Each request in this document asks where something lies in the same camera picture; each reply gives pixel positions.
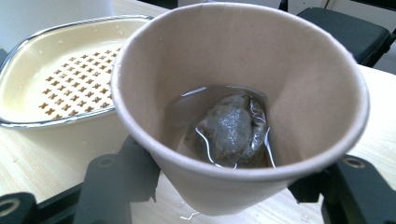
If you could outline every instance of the lattice pattern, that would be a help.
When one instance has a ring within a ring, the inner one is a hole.
[[[44,77],[45,102],[38,107],[49,119],[89,113],[113,105],[110,77],[120,49],[74,55],[52,74]]]

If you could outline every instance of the table surface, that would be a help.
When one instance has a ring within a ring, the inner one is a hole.
[[[167,11],[133,0],[113,0],[113,4],[119,15],[158,16]],[[348,153],[372,163],[396,189],[396,76],[364,66],[360,69],[370,92],[371,111],[361,140]],[[0,129],[0,195],[29,191],[42,202],[80,183],[85,175],[81,167],[87,165],[88,161],[82,166],[68,164],[53,150],[37,147],[19,132]],[[320,205],[297,204],[285,189],[240,214],[207,217],[196,214],[160,175],[157,202],[133,203],[131,207],[134,223],[323,223]]]

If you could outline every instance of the water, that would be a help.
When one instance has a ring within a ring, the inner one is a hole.
[[[205,116],[206,112],[216,103],[229,95],[245,92],[251,95],[257,103],[266,110],[266,96],[260,92],[232,86],[206,86],[181,94],[174,99],[165,108],[165,119],[163,124],[163,143],[170,148],[175,148],[177,152],[190,158],[200,160],[200,157],[188,146],[186,146],[185,136],[189,127]],[[265,145],[264,155],[260,165],[256,167],[274,167],[271,148],[268,141],[268,130],[265,130],[265,139],[262,139],[262,145]]]

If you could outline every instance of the chair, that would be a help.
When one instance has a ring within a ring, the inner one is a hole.
[[[279,9],[288,11],[288,0],[282,0]],[[396,29],[391,34],[382,26],[325,8],[310,7],[297,16],[330,33],[358,64],[368,67],[373,67],[396,39]]]

